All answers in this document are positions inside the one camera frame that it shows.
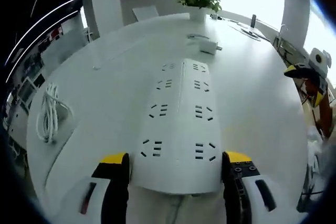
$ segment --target white chair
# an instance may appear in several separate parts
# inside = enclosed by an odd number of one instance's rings
[[[133,13],[135,14],[138,21],[143,21],[159,16],[155,5],[133,8]]]

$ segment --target white flower pot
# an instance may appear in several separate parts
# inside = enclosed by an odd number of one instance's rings
[[[188,6],[189,8],[189,15],[190,15],[190,20],[195,21],[195,22],[200,22],[203,23],[205,20],[207,8],[199,8],[199,7],[193,7],[193,6]]]

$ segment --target table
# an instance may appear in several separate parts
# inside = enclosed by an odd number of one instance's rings
[[[186,39],[190,33],[218,41],[223,50],[215,56],[199,52]],[[92,51],[99,55],[99,70],[92,67]],[[306,173],[306,126],[294,82],[283,75],[285,64],[269,42],[251,39],[224,21],[207,18],[205,24],[198,24],[190,21],[188,14],[176,14],[138,22],[97,39],[66,60],[36,93],[28,118],[28,162],[35,191],[41,204],[48,205],[49,215],[57,212],[67,190],[91,175],[101,157],[134,151],[152,70],[162,62],[182,58],[208,64],[223,150],[249,155],[261,173],[288,189],[290,203],[296,206]],[[38,151],[43,143],[35,128],[49,82],[59,85],[59,97],[72,107],[78,125],[56,159],[44,189],[46,175],[40,172],[43,153]],[[130,188],[130,192],[148,199],[146,204],[143,200],[138,204],[143,209],[137,218],[149,212],[157,212],[150,218],[158,218],[168,204],[164,202],[169,202],[169,196],[145,189]],[[216,208],[210,207],[217,206],[225,217],[223,201],[215,201],[220,197],[196,198],[192,212],[201,207],[202,216],[208,209],[211,218],[217,218]],[[137,202],[139,198],[130,195],[128,212],[137,208]]]

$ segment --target cable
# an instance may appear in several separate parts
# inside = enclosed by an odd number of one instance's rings
[[[315,194],[321,194],[321,193],[323,193],[324,191],[316,191],[316,192],[313,192],[313,193],[306,193],[306,194],[301,194],[301,195],[315,195]]]
[[[16,150],[15,148],[15,145],[14,145],[14,141],[12,142],[12,145],[8,144],[9,148],[11,148],[13,154],[14,154],[14,160],[17,159],[17,157],[20,155],[20,148],[18,149],[18,151]]]
[[[179,214],[178,211],[182,205],[182,201],[184,199],[183,195],[180,195],[176,198],[177,202],[175,204],[173,204],[173,209],[172,211],[169,213],[169,215],[167,216],[166,219],[166,223],[167,224],[175,224],[176,220],[177,220],[177,215]]]
[[[58,99],[58,88],[55,84],[50,83],[44,93],[41,112],[37,115],[36,132],[37,136],[45,143],[52,143],[53,137],[58,132],[59,112],[57,112],[57,104],[64,107],[73,116],[68,105]],[[40,116],[43,116],[42,133],[39,131],[38,124]]]

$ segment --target white power strip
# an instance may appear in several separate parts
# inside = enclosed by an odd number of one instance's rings
[[[219,190],[222,139],[206,64],[163,64],[142,122],[132,183],[167,194]]]

